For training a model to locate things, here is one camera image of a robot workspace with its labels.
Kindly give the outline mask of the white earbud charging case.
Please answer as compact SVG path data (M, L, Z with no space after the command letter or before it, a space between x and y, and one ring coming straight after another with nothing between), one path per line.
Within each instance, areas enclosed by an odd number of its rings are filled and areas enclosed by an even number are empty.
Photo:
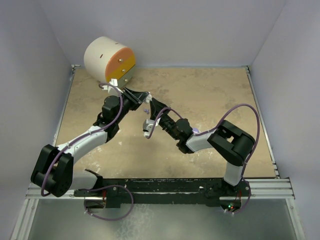
M146 102L147 104L149 104L151 100L152 100L152 95L151 95L151 94L148 94L148 96L147 96L146 99L145 99L145 102Z

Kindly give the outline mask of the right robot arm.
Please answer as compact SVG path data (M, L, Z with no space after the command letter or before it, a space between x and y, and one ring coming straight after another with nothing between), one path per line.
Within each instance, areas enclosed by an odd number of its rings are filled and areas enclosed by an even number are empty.
M152 98L150 104L150 118L143 123L143 133L150 139L157 126L177 141L176 146L184 154L193 154L200 150L215 149L226 161L226 171L223 176L222 190L228 196L235 195L240 190L246 165L253 155L260 136L260 119L256 109L242 103L228 110L215 127L200 133L193 132L188 119L179 117L173 120L168 116L175 110L164 103ZM250 108L256 117L257 134L253 138L236 125L226 120L226 117L239 107Z

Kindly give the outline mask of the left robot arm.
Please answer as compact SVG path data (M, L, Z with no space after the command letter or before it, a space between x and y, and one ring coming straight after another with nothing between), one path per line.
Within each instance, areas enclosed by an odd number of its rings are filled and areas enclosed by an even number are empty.
M74 173L74 164L93 149L109 142L118 133L119 123L125 115L152 98L147 91L119 90L117 87L114 90L115 94L105 98L101 112L87 131L66 143L47 144L41 149L30 178L41 188L41 196L61 197L68 190L83 189L91 196L101 194L102 177L91 170Z

